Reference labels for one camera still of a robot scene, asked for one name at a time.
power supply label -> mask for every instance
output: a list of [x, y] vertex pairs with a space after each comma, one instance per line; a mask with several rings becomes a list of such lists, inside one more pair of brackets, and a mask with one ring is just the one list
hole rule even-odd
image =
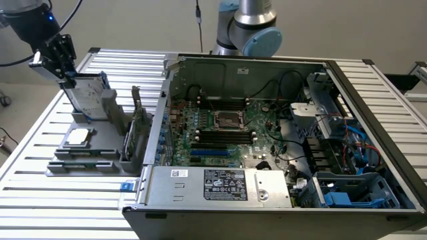
[[247, 201], [246, 171], [205, 170], [203, 197], [214, 201]]

cable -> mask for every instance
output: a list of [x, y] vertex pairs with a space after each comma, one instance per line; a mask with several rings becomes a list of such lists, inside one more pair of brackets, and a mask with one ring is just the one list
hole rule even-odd
[[[77, 4], [77, 6], [75, 6], [75, 8], [74, 8], [74, 10], [73, 10], [69, 18], [67, 18], [67, 20], [65, 21], [65, 23], [63, 23], [62, 26], [61, 26], [61, 30], [63, 30], [63, 29], [66, 28], [67, 24], [69, 24], [70, 21], [73, 20], [75, 14], [77, 14], [77, 12], [78, 12], [78, 10], [79, 10], [79, 8], [81, 8], [82, 2], [83, 2], [83, 0], [79, 0], [79, 2], [78, 2], [78, 4]], [[11, 66], [15, 66], [15, 65], [18, 65], [18, 64], [26, 63], [26, 62], [29, 62], [34, 57], [35, 57], [35, 55], [33, 54], [31, 56], [26, 57], [26, 58], [22, 59], [22, 60], [18, 60], [18, 61], [14, 61], [14, 62], [6, 63], [6, 64], [0, 64], [0, 68], [11, 67]]]
[[199, 84], [190, 84], [190, 86], [187, 87], [187, 92], [186, 92], [186, 97], [185, 97], [185, 99], [189, 99], [189, 93], [190, 93], [190, 90], [191, 90], [194, 87], [198, 87], [199, 90], [202, 89], [202, 86], [201, 86]]
[[201, 53], [203, 53], [203, 37], [202, 37], [202, 11], [199, 6], [199, 0], [195, 0], [195, 19], [199, 24], [199, 36], [201, 36]]
[[[273, 112], [273, 114], [270, 114], [270, 117], [267, 118], [266, 123], [270, 121], [270, 118], [273, 117], [274, 113], [276, 113], [276, 112]], [[274, 136], [272, 135], [269, 129], [267, 129], [267, 125], [266, 125], [266, 124], [265, 124], [265, 129], [266, 129], [266, 132], [267, 132], [269, 136], [270, 136], [274, 140], [277, 140], [277, 141], [280, 141], [280, 142], [284, 142], [284, 143], [296, 143], [296, 144], [298, 144], [300, 146], [304, 147], [304, 144], [301, 144], [298, 141], [284, 140], [284, 139], [280, 139], [280, 138], [274, 137]]]
[[49, 1], [49, 10], [53, 11], [53, 9], [54, 9], [53, 1], [51, 0], [47, 0], [47, 1]]
[[3, 132], [6, 133], [7, 137], [17, 143], [17, 145], [21, 145], [21, 143], [14, 139], [14, 137], [11, 137], [9, 131], [7, 131], [3, 127], [0, 127], [0, 129], [2, 129]]
[[297, 159], [306, 158], [306, 156], [300, 156], [300, 157], [296, 157], [296, 158], [293, 158], [293, 159], [284, 159], [280, 155], [278, 155], [278, 157], [280, 157], [281, 160], [288, 161], [288, 162], [294, 161], [294, 160], [297, 160]]
[[281, 92], [281, 84], [280, 84], [280, 82], [278, 82], [277, 79], [272, 79], [272, 80], [266, 83], [266, 85], [262, 87], [262, 89], [261, 89], [255, 94], [253, 94], [251, 96], [249, 96], [249, 98], [251, 99], [251, 98], [254, 98], [258, 94], [261, 94], [262, 91], [267, 88], [269, 84], [273, 83], [273, 82], [276, 82], [276, 83], [278, 84], [278, 86], [280, 86], [278, 96], [281, 96], [281, 95], [282, 95], [282, 92]]
[[73, 18], [75, 17], [77, 12], [78, 12], [78, 10], [79, 10], [79, 8], [81, 8], [82, 3], [83, 3], [83, 0], [79, 0], [79, 2], [78, 2], [78, 4], [75, 5], [75, 8], [74, 8], [74, 10], [73, 10], [69, 18], [67, 18], [67, 20], [65, 21], [65, 23], [63, 23], [62, 26], [61, 26], [61, 30], [63, 30], [63, 29], [67, 27], [67, 24], [70, 23], [70, 21], [71, 21]]
[[380, 149], [378, 149], [377, 147], [374, 147], [373, 145], [369, 145], [369, 144], [366, 144], [365, 147], [369, 148], [369, 149], [373, 149], [373, 150], [377, 152], [377, 155], [378, 155], [377, 166], [380, 166], [380, 165], [382, 164], [382, 154], [381, 154]]
[[305, 78], [304, 78], [304, 75], [300, 71], [297, 70], [289, 70], [284, 73], [282, 77], [281, 77], [281, 81], [280, 81], [280, 92], [278, 92], [278, 95], [282, 94], [282, 82], [284, 82], [284, 79], [286, 78], [286, 76], [290, 74], [290, 73], [297, 73], [300, 75], [300, 78], [301, 78], [301, 83], [302, 83], [302, 88], [305, 87]]

aluminum profile table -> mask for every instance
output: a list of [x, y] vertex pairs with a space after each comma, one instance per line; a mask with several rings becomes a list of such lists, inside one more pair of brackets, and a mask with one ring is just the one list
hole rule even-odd
[[[163, 84], [163, 60], [167, 53], [102, 49], [90, 53], [79, 70], [109, 74], [118, 90], [118, 103], [134, 111], [133, 86], [141, 86], [143, 106], [155, 113]], [[360, 94], [409, 157], [418, 174], [427, 181], [427, 138], [410, 139], [422, 128], [417, 113], [405, 99], [390, 89], [389, 81], [376, 66], [362, 60], [336, 59]], [[46, 177], [47, 164], [73, 123], [73, 106], [59, 92], [41, 118], [0, 169], [0, 240], [75, 239], [137, 240], [122, 212], [118, 210], [121, 183], [133, 177]], [[134, 199], [126, 193], [125, 199]], [[427, 228], [398, 232], [386, 240], [426, 239]]]

sticker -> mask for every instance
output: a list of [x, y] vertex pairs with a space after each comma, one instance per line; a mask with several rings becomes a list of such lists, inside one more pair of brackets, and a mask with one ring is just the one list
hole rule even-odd
[[203, 182], [203, 197], [206, 200], [249, 200], [245, 170], [205, 170]]
[[189, 169], [175, 169], [171, 171], [173, 178], [187, 178], [189, 177]]
[[238, 74], [249, 75], [249, 74], [250, 74], [250, 69], [247, 69], [247, 68], [238, 68]]

red cable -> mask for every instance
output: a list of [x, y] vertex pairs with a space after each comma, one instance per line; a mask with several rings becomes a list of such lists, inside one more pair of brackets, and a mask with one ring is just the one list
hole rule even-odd
[[366, 147], [368, 147], [369, 149], [373, 149], [373, 150], [377, 152], [377, 155], [378, 155], [378, 163], [377, 163], [377, 166], [380, 166], [380, 165], [382, 164], [382, 154], [381, 154], [380, 149], [378, 149], [377, 147], [372, 146], [372, 145], [366, 145]]

